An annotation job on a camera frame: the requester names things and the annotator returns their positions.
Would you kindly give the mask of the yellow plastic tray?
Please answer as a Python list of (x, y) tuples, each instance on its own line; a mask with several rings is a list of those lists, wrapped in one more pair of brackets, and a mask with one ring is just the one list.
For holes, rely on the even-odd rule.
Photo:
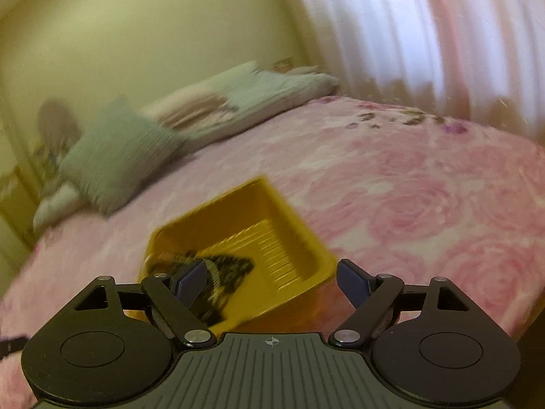
[(308, 331), (320, 289), (336, 261), (264, 177), (238, 186), (157, 229), (139, 276), (167, 271), (178, 256), (249, 259), (252, 271), (226, 301), (216, 335), (226, 331)]

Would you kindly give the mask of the pink floral bedspread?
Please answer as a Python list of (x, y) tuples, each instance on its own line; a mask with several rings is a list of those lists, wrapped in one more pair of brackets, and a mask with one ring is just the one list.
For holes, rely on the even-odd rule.
[(502, 328), (544, 304), (544, 151), (488, 126), (325, 97), (207, 147), (112, 217), (82, 213), (40, 243), (1, 302), (31, 333), (99, 269), (143, 261), (152, 230), (265, 175), (338, 255), (409, 280), (444, 273)]

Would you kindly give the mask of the wooden chair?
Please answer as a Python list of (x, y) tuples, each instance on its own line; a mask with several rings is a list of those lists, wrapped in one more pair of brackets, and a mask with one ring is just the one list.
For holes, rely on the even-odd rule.
[(29, 248), (38, 239), (33, 229), (38, 206), (39, 198), (17, 165), (10, 173), (1, 175), (1, 216)]

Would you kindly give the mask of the green checkered cushion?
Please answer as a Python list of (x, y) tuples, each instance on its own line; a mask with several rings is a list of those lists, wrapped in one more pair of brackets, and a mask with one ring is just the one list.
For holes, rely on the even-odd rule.
[(60, 164), (60, 173), (96, 211), (110, 216), (138, 195), (185, 144), (119, 97), (99, 114)]

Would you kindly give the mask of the folded pink towels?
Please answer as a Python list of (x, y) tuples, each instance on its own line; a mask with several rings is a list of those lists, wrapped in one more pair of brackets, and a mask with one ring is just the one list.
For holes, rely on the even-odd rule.
[(157, 124), (183, 129), (215, 113), (236, 112), (238, 107), (217, 91), (181, 89), (143, 107), (139, 113)]

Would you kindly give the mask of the cloth covered mirror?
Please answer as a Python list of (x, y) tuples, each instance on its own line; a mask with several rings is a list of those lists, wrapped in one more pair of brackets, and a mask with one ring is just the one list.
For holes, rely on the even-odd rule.
[(37, 121), (43, 145), (55, 155), (66, 155), (81, 138), (78, 121), (61, 100), (44, 102), (37, 113)]

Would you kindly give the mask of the grey green folded quilt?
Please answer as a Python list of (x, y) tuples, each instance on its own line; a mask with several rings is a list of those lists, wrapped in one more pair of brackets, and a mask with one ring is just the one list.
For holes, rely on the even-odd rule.
[[(339, 89), (339, 81), (328, 73), (320, 72), (315, 66), (298, 67), (287, 73), (278, 73), (260, 70), (255, 63), (247, 62), (181, 89), (187, 88), (217, 91), (227, 97), (232, 104), (236, 104), (238, 110), (209, 115), (180, 130), (167, 127), (182, 135), (185, 140), (182, 150), (178, 151), (167, 164), (214, 142), (244, 132), (279, 113), (335, 94)], [(44, 148), (56, 163), (56, 173), (53, 180), (45, 185), (43, 199), (35, 212), (33, 229), (36, 232), (55, 226), (84, 208), (93, 208), (79, 190), (61, 176), (60, 164), (66, 155), (55, 155), (45, 146)], [(156, 173), (141, 189), (149, 184)]]

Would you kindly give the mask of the small wicker basket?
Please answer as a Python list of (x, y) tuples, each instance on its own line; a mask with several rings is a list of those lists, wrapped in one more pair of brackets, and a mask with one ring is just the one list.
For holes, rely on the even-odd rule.
[(294, 61), (292, 57), (288, 57), (274, 63), (275, 72), (287, 73), (293, 68), (294, 68)]

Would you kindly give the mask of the white pink sheer curtain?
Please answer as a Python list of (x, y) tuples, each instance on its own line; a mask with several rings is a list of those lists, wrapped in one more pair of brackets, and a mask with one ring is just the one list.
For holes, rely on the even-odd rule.
[(544, 0), (287, 0), (351, 96), (544, 139)]

